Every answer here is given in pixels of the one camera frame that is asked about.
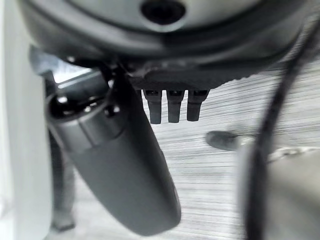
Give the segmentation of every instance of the wooden floor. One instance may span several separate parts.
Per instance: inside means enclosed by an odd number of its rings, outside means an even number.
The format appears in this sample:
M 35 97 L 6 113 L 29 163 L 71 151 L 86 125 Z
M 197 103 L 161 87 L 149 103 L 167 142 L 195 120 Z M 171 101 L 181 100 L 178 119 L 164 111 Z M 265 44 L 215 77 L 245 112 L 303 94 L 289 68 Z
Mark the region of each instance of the wooden floor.
M 148 239 L 241 239 L 234 194 L 236 156 L 210 148 L 204 136 L 212 130 L 254 134 L 279 82 L 278 74 L 261 73 L 212 90 L 202 105 L 199 122 L 186 121 L 184 101 L 181 122 L 168 123 L 167 102 L 163 97 L 163 124 L 154 125 L 153 129 L 177 188 L 182 221 L 175 229 Z M 283 143 L 320 146 L 319 81 L 320 61 L 317 60 L 309 64 L 300 76 L 282 112 L 276 133 Z M 77 177 L 76 187 L 74 214 L 77 227 L 64 234 L 51 233 L 48 240 L 144 239 L 117 223 L 80 177 Z

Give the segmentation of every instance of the screw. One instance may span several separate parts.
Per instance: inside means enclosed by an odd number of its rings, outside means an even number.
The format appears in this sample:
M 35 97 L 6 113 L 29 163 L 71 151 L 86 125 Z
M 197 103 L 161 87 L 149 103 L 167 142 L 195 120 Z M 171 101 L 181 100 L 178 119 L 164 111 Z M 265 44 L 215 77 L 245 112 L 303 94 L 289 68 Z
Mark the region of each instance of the screw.
M 71 63 L 74 63 L 76 61 L 74 56 L 68 56 L 66 59 Z
M 68 102 L 68 98 L 66 96 L 59 96 L 57 98 L 57 101 L 60 103 L 60 104 L 66 104 Z
M 84 108 L 84 112 L 85 113 L 89 113 L 91 111 L 91 107 L 90 106 L 86 106 L 85 108 Z
M 119 113 L 120 112 L 120 107 L 115 105 L 111 105 L 111 106 L 107 106 L 105 109 L 104 109 L 104 114 L 108 117 L 108 118 L 111 118 L 113 117 L 115 114 Z
M 109 85 L 109 88 L 113 88 L 114 87 L 114 84 L 115 84 L 115 80 L 114 79 L 110 79 L 109 81 L 108 81 L 108 85 Z

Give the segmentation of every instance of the black plastic part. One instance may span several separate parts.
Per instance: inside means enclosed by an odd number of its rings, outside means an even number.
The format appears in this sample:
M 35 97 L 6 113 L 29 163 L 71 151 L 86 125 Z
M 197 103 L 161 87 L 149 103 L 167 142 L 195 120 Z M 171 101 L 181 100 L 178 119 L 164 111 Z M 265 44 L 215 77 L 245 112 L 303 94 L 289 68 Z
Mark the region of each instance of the black plastic part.
M 168 122 L 179 123 L 181 102 L 185 96 L 185 91 L 166 91 L 166 98 L 168 100 Z
M 45 95 L 55 92 L 51 80 L 45 80 Z M 75 202 L 75 173 L 71 161 L 66 158 L 57 141 L 49 132 L 50 156 L 53 181 L 53 216 L 52 227 L 58 232 L 65 232 L 76 227 L 73 216 Z
M 151 34 L 101 21 L 63 0 L 18 1 L 47 52 L 72 56 L 76 64 L 117 60 L 136 88 L 180 91 L 214 89 L 266 69 L 293 46 L 311 6 L 310 0 L 268 0 L 223 24 Z
M 186 119 L 190 122 L 199 120 L 202 103 L 207 99 L 209 90 L 188 91 Z
M 85 101 L 101 97 L 108 91 L 108 85 L 97 70 L 74 77 L 58 85 L 57 93 L 70 101 Z
M 186 8 L 176 0 L 147 0 L 142 4 L 141 12 L 154 24 L 170 25 L 185 16 Z
M 56 117 L 52 96 L 46 108 L 49 128 L 118 221 L 143 236 L 167 231 L 180 222 L 181 209 L 165 157 L 131 85 L 121 81 L 109 91 L 91 112 L 66 117 Z M 105 116 L 110 105 L 118 109 Z
M 150 111 L 150 123 L 161 124 L 162 114 L 162 91 L 161 90 L 144 90 L 143 91 Z

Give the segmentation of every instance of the blurry object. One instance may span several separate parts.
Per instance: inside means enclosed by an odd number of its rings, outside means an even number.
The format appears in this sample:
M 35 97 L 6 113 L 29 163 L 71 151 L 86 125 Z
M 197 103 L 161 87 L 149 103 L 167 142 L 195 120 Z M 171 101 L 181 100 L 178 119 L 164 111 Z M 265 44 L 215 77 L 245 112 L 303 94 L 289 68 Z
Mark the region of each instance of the blurry object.
M 127 11 L 123 1 L 19 1 L 37 48 L 97 73 L 93 77 L 85 72 L 66 82 L 53 76 L 56 93 L 47 99 L 47 122 L 103 205 L 145 236 L 175 227 L 181 210 L 136 93 L 143 90 L 150 121 L 160 124 L 162 90 L 169 91 L 169 120 L 176 123 L 188 90 L 187 120 L 197 121 L 211 89 L 266 70 L 291 50 L 311 2 L 135 0 L 128 3 L 130 14 L 119 14 Z M 278 112 L 271 111 L 271 117 Z M 245 218 L 249 240 L 263 237 L 263 161 L 269 153 L 270 128 L 261 129 L 252 157 L 261 175 L 250 172 Z

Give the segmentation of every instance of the black plastic housing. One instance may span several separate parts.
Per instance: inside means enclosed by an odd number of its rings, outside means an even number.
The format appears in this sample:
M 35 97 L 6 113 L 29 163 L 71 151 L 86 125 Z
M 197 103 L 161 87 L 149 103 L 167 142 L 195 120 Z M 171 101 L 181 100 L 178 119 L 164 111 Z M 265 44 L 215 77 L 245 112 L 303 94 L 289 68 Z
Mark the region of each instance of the black plastic housing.
M 63 59 L 117 61 L 139 89 L 213 89 L 278 61 L 297 39 L 311 0 L 266 0 L 203 29 L 150 33 L 102 21 L 64 0 L 18 0 L 33 39 Z
M 125 81 L 117 86 L 69 116 L 52 95 L 48 126 L 106 209 L 131 231 L 155 235 L 180 222 L 179 199 L 141 100 Z

